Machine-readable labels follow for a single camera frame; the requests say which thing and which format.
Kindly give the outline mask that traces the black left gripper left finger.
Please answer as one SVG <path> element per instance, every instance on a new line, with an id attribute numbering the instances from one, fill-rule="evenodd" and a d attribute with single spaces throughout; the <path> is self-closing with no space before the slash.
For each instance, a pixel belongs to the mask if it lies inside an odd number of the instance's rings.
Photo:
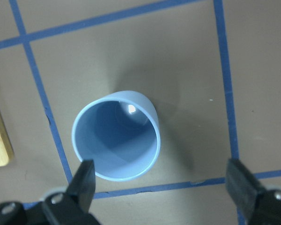
<path id="1" fill-rule="evenodd" d="M 96 188 L 94 161 L 81 162 L 64 192 L 55 192 L 42 203 L 43 213 L 51 225 L 98 225 L 89 213 Z"/>

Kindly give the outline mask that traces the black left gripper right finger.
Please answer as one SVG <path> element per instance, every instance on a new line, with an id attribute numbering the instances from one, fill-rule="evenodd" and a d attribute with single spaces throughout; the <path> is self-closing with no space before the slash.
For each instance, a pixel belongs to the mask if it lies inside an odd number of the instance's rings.
<path id="1" fill-rule="evenodd" d="M 225 186 L 247 225 L 281 225 L 281 188 L 263 185 L 239 159 L 227 161 Z"/>

